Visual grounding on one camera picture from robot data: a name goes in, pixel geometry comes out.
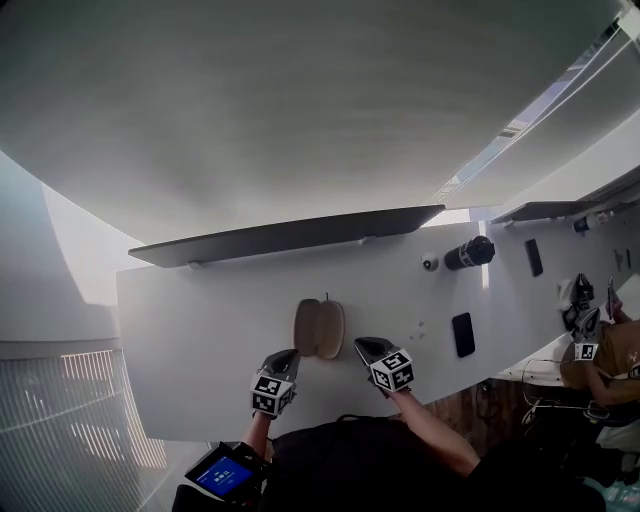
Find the black smartphone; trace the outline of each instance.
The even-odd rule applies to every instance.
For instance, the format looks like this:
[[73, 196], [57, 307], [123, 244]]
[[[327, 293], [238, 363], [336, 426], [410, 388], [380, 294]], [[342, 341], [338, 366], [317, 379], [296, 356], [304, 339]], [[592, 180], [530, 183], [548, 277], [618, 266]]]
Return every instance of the black smartphone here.
[[453, 336], [456, 339], [456, 350], [458, 357], [466, 357], [476, 351], [476, 343], [473, 339], [473, 327], [471, 326], [471, 315], [463, 313], [451, 319], [453, 325]]
[[524, 243], [527, 249], [527, 256], [529, 257], [529, 265], [531, 265], [531, 273], [533, 277], [538, 277], [542, 274], [542, 260], [540, 260], [540, 251], [538, 251], [538, 243], [535, 238], [527, 240]]

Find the gray ceiling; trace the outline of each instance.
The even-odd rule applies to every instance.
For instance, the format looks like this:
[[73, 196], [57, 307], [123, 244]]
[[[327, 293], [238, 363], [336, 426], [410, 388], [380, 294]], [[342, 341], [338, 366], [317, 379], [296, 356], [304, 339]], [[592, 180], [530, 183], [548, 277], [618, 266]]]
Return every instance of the gray ceiling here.
[[539, 124], [534, 122], [444, 202], [449, 208], [502, 204], [580, 155], [639, 108], [640, 52], [619, 32], [549, 105]]
[[0, 150], [147, 243], [425, 204], [615, 13], [15, 0], [0, 12]]

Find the floor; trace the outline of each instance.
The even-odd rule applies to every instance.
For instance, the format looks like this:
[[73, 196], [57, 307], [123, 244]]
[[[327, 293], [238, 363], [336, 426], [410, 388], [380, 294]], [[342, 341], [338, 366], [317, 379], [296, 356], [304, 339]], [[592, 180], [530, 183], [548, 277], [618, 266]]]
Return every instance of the floor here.
[[425, 407], [464, 436], [482, 457], [498, 442], [522, 435], [529, 410], [520, 382], [489, 379]]

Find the black cylindrical object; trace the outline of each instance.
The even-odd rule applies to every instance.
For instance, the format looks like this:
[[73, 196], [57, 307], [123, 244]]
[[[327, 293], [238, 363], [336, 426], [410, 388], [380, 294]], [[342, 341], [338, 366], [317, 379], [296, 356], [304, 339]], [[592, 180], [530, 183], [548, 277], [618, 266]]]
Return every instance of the black cylindrical object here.
[[495, 253], [496, 248], [491, 240], [480, 235], [445, 254], [444, 264], [449, 270], [475, 267], [489, 263]]

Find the white table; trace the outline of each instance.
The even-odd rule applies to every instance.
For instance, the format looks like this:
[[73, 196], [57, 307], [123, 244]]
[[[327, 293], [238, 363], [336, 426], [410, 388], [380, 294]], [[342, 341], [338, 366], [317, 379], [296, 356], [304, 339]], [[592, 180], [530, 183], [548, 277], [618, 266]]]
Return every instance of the white table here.
[[[458, 272], [426, 272], [423, 252], [444, 255], [478, 234], [477, 223], [423, 228], [410, 235], [341, 244], [191, 270], [148, 267], [118, 274], [123, 345], [131, 386], [150, 437], [189, 441], [238, 439], [250, 418], [249, 384], [264, 358], [292, 346], [298, 302], [339, 301], [346, 338], [336, 360], [304, 359], [298, 396], [272, 435], [312, 427], [345, 413], [389, 415], [392, 404], [366, 381], [353, 340], [380, 336], [414, 359], [419, 400], [457, 392], [537, 351], [564, 330], [556, 284], [584, 272], [606, 295], [619, 282], [613, 249], [632, 251], [638, 268], [634, 210], [586, 237], [560, 221], [489, 226], [493, 262]], [[524, 242], [536, 238], [544, 273], [531, 275]], [[459, 359], [451, 318], [470, 312], [474, 354]]]

